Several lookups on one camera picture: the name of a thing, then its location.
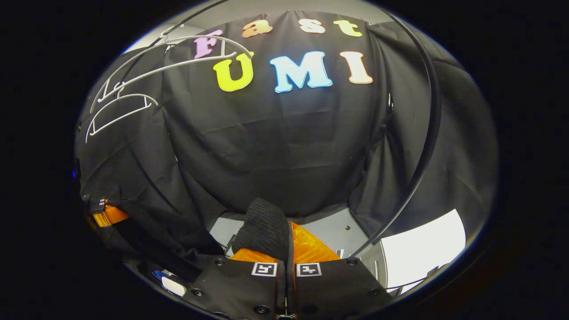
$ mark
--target wire hanger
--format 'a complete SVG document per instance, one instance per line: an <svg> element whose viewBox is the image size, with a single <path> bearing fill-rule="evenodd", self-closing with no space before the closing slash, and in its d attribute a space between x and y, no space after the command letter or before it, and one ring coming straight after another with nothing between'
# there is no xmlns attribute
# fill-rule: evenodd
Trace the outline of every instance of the wire hanger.
<svg viewBox="0 0 569 320"><path fill-rule="evenodd" d="M164 30L163 32L160 33L160 38L165 39L165 41L164 41L162 44L157 45L157 46L153 46L153 47L150 47L150 48L147 48L147 49L145 49L145 50L139 52L138 54L136 54L135 56L133 56L132 58L130 58L129 60L127 60L126 62L124 62L120 67L118 67L118 68L109 76L109 78L103 83L103 85L101 86L101 89L99 89L99 91L98 91L97 94L95 95L95 98L93 99L93 103L91 104L91 108L90 108L90 110L89 110L89 113L90 113L90 114L93 114L93 111L94 111L94 109L95 109L95 105L97 104L97 102L101 103L101 102L107 100L111 95L113 95L113 94L115 94L115 93L117 94L117 97L114 98L113 100L109 101L107 104L105 104L105 105L95 114L95 116L93 117L93 119L91 120L91 122L90 122L90 124L89 124L89 127L87 128L87 134L85 135L85 144L87 143L87 139L88 139L89 136L94 136L95 134L97 134L98 132L100 132L102 129L106 128L107 126L109 126L109 125L111 125L111 124L113 124L113 123L115 123L115 122L117 122L118 120L123 119L123 118L125 118L125 117L127 117L127 116L129 116L129 115L131 115L131 114L133 114L133 113L136 113L136 112L139 112L139 111L141 111L141 110L144 110L144 109L146 109L146 108L152 106L152 103L154 103L156 106L158 106L158 102L157 102L154 98L152 98L152 97L150 97L150 96L148 96L148 95L146 95L146 94L144 94L144 93L133 93L133 94L126 95L126 96L121 96L121 95L120 95L121 91L123 91L127 85L129 85L129 84L131 84L131 83L134 83L134 82L136 82L136 81L142 80L142 79L144 79L144 78L146 78L146 77L148 77L148 76L151 76L151 75L153 75L153 74L155 74L155 73L162 72L162 71L164 71L164 70L168 70L168 69L175 68L175 67L180 67L180 66L187 65L187 64L192 64L192 63L198 63L198 62L201 62L201 61L231 59L232 57L234 57L234 56L237 55L237 51L234 51L234 52L232 52L231 54L226 55L226 54L225 54L225 42L228 42L228 43L234 45L235 47L237 47L237 49L238 49L239 51L242 51L245 55L247 55L247 57L248 57L249 59L252 59L252 58L253 58L253 56L249 53L249 50L247 50L247 48L245 48L243 45L241 45L241 44L239 44L239 43L237 43L237 42L235 42L235 41L233 41L233 40L231 40L231 39L222 37L222 36L214 36L214 35L210 35L210 36L191 35L191 36L182 36L182 37L179 37L179 38L175 38L175 39L172 39L172 40L168 40L168 39L167 39L168 36L165 35L164 33L169 32L170 29L172 29L172 28L173 28L173 27L170 27L170 28L168 28L168 29L166 29L166 30ZM110 81L111 81L111 79L113 78L113 76L116 75L117 72L118 72L119 70L121 70L124 66L126 66L126 65L129 64L129 63L131 63L131 62L132 62L133 60L135 60L136 58L140 57L141 55L143 55L143 54L145 54L145 53L147 53L147 52L149 52L149 51L151 51L151 50L154 50L154 49L159 48L159 47L163 47L163 46L165 46L166 44L170 44L170 43L172 43L172 42L176 42L176 41L180 41L180 40L186 40L186 39L197 39L197 38L213 38L213 39L221 40L221 54L220 54L219 56L211 56L211 57L205 57L205 58L198 58L198 59L186 60L186 61L183 61L183 62L174 63L174 64L171 64L171 65L167 65L167 66L165 66L165 67L162 67L162 68L158 68L158 69L155 69L155 70L146 72L146 73L144 73L144 74L142 74L142 75L139 75L139 76L137 76L137 77L135 77L135 78L130 79L130 80L127 81L127 82L124 82L124 81L123 81L122 83L117 82L117 83L115 84L115 86L113 87L113 90L111 90L110 92L107 93L107 90L108 90L108 88L109 88ZM131 112L127 113L127 114L124 114L123 116L114 119L113 121L107 123L106 125L100 127L99 129L96 129L96 128L95 128L95 119L97 118L97 116L99 115L99 113L100 113L101 111L103 111L103 110L104 110L105 108L107 108L109 105L114 104L114 103L115 103L116 101L118 101L118 100L122 100L122 99L125 99L125 98L128 98L128 97L136 97L136 96L139 96L139 97L143 97L143 98L144 98L144 106L143 106L143 107L141 107L141 108L139 108L139 109L137 109L137 110L131 111Z"/></svg>

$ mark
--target white panel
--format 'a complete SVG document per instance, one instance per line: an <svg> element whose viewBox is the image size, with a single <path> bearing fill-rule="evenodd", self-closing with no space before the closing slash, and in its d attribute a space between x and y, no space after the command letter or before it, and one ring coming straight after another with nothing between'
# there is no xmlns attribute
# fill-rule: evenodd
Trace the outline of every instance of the white panel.
<svg viewBox="0 0 569 320"><path fill-rule="evenodd" d="M464 249L466 235L458 212L420 227L381 239L387 265L387 288L427 276L437 266L451 262ZM403 292L419 283L405 286Z"/></svg>

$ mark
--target fisheye lens view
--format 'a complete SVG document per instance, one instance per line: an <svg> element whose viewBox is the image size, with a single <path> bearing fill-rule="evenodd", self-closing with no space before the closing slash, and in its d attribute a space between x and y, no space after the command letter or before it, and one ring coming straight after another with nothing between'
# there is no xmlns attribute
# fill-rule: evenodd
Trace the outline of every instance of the fisheye lens view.
<svg viewBox="0 0 569 320"><path fill-rule="evenodd" d="M192 312L379 314L426 290L491 216L484 94L375 4L202 2L100 74L75 131L84 218Z"/></svg>

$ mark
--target white object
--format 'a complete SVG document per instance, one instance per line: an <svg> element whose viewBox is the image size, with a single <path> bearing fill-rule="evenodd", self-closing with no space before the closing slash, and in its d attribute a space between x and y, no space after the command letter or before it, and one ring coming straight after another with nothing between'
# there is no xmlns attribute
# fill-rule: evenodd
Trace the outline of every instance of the white object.
<svg viewBox="0 0 569 320"><path fill-rule="evenodd" d="M174 64L171 64L171 65L167 65L167 66L165 66L165 67L162 67L162 68L158 68L158 69L155 69L155 70L146 72L146 73L144 73L144 74L142 74L142 75L139 75L138 77L135 77L135 78L130 79L130 80L127 81L127 82L123 82L123 83L120 84L120 85L117 83L117 84L113 87L113 90L107 93L107 90L108 90L108 88L109 88L110 81L111 81L111 79L113 78L113 76L114 76L120 69L122 69L125 65L131 63L131 62L134 61L136 58L138 58L138 57L140 57L141 55L143 55L143 54L149 52L150 50L153 50L153 49L156 49L156 48L159 48L159 47L163 47L163 46L165 46L166 44L170 44L170 43L173 43L173 42L177 42L177 41L179 41L179 40L197 39L197 38L214 38L214 39L221 40L221 54L220 54L219 56L212 56L212 57L198 58L198 59L193 59L193 60L186 60L186 61L183 61L183 62L174 63ZM183 37L176 38L176 39L173 39L173 40L165 41L165 42L163 42L161 45L159 45L159 46L153 46L153 47L151 47L151 48L148 48L148 49L146 49L146 50L143 50L143 51L139 52L138 54L136 54L135 56L133 56L132 58L130 58L129 60L127 60L125 63L123 63L120 67L118 67L118 68L109 76L109 78L103 83L101 89L99 89L99 91L98 91L97 94L95 95L95 98L93 99L93 103L91 104L91 108L90 108L90 110L89 110L89 113L91 113L91 114L93 113L93 111L94 111L94 109L95 109L95 104L96 104L97 102L101 103L101 102L105 101L109 96L111 96L111 95L115 94L116 92L118 92L117 97L116 97L114 100L108 102L106 105L104 105L104 106L95 114L95 116L93 117L93 119L91 119L91 122L89 123L89 127L87 128L87 133L86 133L86 135L85 135L85 143L87 143L87 139L88 139L89 136L94 136L94 135L97 134L99 131L101 131L103 128L105 128L105 127L107 127L107 126L109 126L109 125L115 123L116 121L118 121L118 120L120 120L120 119L122 119L122 118L124 118L124 117L127 117L127 116L129 116L129 115L131 115L131 114L133 114L133 113L139 112L139 111L141 111L141 110L144 110L144 109L150 107L151 104L147 104L147 99L150 99L154 104L158 105L158 103L157 103L156 100L154 100L152 97L150 97L150 96L148 96L148 95L145 95L145 94L143 94L143 93L135 93L135 94L132 94L132 95L126 95L126 96L122 96L122 97L121 97L121 96L120 96L120 92L121 92L122 90L124 90L124 88L125 88L127 85L129 85L129 84L131 84L131 83L133 83L133 82L142 80L142 79L144 79L145 77L151 76L151 75L153 75L153 74L155 74L155 73L162 72L162 71L164 71L164 70L170 69L170 68L180 67L180 66L182 66L182 65L187 65L187 64L191 64L191 63L200 62L200 61L230 59L230 58L236 56L236 55L237 55L237 52L234 51L233 53L231 53L231 54L229 54L229 55L226 55L226 54L225 54L225 42L226 42L226 41L229 42L230 44L236 46L237 49L239 49L240 51L243 51L243 53L245 53L245 55L247 55L247 57L248 57L249 59L252 59L252 58L253 58L253 56L251 55L251 53L249 52L249 50L247 50L247 48L245 48L245 47L242 46L241 44L239 44L239 43L237 43L237 42L235 42L235 41L233 41L233 40L231 40L231 39L224 38L224 37L222 37L222 36L214 36L214 35L208 35L208 36L204 36L204 35L190 35L190 36L183 36ZM100 127L99 130L96 130L96 129L95 129L95 124L94 124L94 122L95 122L95 118L97 117L97 115L99 114L99 112L101 112L103 109L105 109L107 106L109 106L109 105L112 104L113 102L118 101L119 99L124 99L124 98L132 97L132 96L141 96L141 97L144 97L144 106L143 106L142 108L139 108L139 109L137 109L137 110L134 110L134 111L132 111L132 112L129 112L129 113L127 113L127 114L125 114L125 115L123 115L123 116L121 116L121 117L118 117L118 118L116 118L116 119L110 121L110 122L107 123L106 125Z"/></svg>
<svg viewBox="0 0 569 320"><path fill-rule="evenodd" d="M164 40L163 42L168 42L168 35L165 35L165 33L171 31L174 27L175 27L175 25L173 25L170 28L160 32L160 35L158 36L160 38L160 40ZM184 27L184 24L181 24L179 26L179 28L183 28L183 27Z"/></svg>
<svg viewBox="0 0 569 320"><path fill-rule="evenodd" d="M381 244L387 267L386 288L392 288L425 278L430 270L451 262L465 248L466 235L455 209L420 227L385 237ZM419 283L403 287L402 293Z"/></svg>
<svg viewBox="0 0 569 320"><path fill-rule="evenodd" d="M277 263L255 262L255 265L253 265L253 271L251 271L251 275L258 277L276 277Z"/></svg>
<svg viewBox="0 0 569 320"><path fill-rule="evenodd" d="M186 288L183 285L175 281L172 281L166 277L162 277L162 285L164 286L164 288L168 289L169 291L179 296L183 296L186 291Z"/></svg>
<svg viewBox="0 0 569 320"><path fill-rule="evenodd" d="M296 264L297 277L318 277L322 275L320 263L299 263Z"/></svg>

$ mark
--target orange plastic part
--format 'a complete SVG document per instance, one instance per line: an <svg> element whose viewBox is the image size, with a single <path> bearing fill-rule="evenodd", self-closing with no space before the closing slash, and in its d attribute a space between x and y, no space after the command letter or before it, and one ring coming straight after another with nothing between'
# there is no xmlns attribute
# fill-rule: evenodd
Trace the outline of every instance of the orange plastic part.
<svg viewBox="0 0 569 320"><path fill-rule="evenodd" d="M294 243L294 263L312 263L339 260L340 257L328 248L322 241L294 222L292 225L292 239ZM263 253L241 248L232 260L247 262L269 262L277 260Z"/></svg>
<svg viewBox="0 0 569 320"><path fill-rule="evenodd" d="M105 206L105 211L94 214L93 218L99 227L108 227L117 222L121 222L129 218L126 212L119 210L117 207Z"/></svg>
<svg viewBox="0 0 569 320"><path fill-rule="evenodd" d="M239 249L239 251L237 251L237 253L233 255L233 257L231 257L230 259L237 261L267 262L267 263L275 263L277 261L276 258L246 248Z"/></svg>
<svg viewBox="0 0 569 320"><path fill-rule="evenodd" d="M312 263L339 260L340 257L322 241L294 222L292 239L294 241L294 263Z"/></svg>

